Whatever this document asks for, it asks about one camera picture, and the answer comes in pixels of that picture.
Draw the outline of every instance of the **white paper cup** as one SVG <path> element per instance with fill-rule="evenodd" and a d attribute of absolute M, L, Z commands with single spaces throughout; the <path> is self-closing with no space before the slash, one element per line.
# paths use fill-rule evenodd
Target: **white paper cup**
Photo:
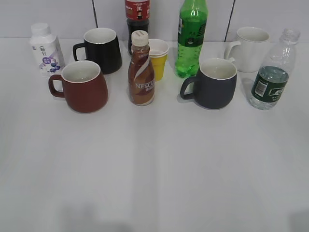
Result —
<path fill-rule="evenodd" d="M 150 39 L 150 57 L 163 57 L 169 53 L 169 45 L 167 42 L 159 39 Z"/>

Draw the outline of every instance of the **bottle label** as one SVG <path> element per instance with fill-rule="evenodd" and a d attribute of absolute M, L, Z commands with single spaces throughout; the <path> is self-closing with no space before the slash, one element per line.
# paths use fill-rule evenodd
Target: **bottle label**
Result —
<path fill-rule="evenodd" d="M 287 81 L 283 83 L 267 81 L 258 73 L 251 93 L 256 99 L 262 102 L 277 102 L 283 93 L 286 83 Z"/>
<path fill-rule="evenodd" d="M 150 1 L 133 2 L 126 0 L 126 17 L 135 21 L 149 19 Z"/>
<path fill-rule="evenodd" d="M 179 18 L 178 43 L 186 47 L 197 47 L 203 44 L 206 21 L 190 22 Z"/>
<path fill-rule="evenodd" d="M 58 38 L 54 43 L 33 44 L 32 51 L 43 77 L 61 73 L 64 60 Z"/>
<path fill-rule="evenodd" d="M 133 53 L 128 71 L 130 99 L 136 105 L 147 105 L 154 99 L 155 72 L 149 54 Z"/>

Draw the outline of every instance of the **green plastic bottle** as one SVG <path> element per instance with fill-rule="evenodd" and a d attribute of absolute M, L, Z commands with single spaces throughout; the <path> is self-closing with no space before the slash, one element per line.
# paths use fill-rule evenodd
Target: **green plastic bottle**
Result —
<path fill-rule="evenodd" d="M 197 74 L 207 17 L 206 0 L 184 1 L 180 9 L 178 57 L 175 64 L 176 73 L 181 78 Z"/>

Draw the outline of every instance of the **paper cup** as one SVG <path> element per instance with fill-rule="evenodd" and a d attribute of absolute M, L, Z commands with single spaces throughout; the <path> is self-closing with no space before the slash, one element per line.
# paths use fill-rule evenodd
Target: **paper cup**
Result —
<path fill-rule="evenodd" d="M 169 45 L 159 39 L 150 39 L 150 58 L 154 67 L 155 81 L 160 81 L 164 75 L 165 62 L 168 58 Z"/>

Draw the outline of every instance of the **bottle cap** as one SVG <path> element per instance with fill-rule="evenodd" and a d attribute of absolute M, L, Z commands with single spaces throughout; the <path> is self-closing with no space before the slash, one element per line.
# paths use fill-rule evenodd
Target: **bottle cap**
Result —
<path fill-rule="evenodd" d="M 36 23 L 31 26 L 31 32 L 34 36 L 50 35 L 50 28 L 47 23 Z"/>
<path fill-rule="evenodd" d="M 296 29 L 284 29 L 281 39 L 291 44 L 298 42 L 300 32 Z"/>
<path fill-rule="evenodd" d="M 144 30 L 136 30 L 131 35 L 132 44 L 137 47 L 144 47 L 148 44 L 148 33 Z"/>

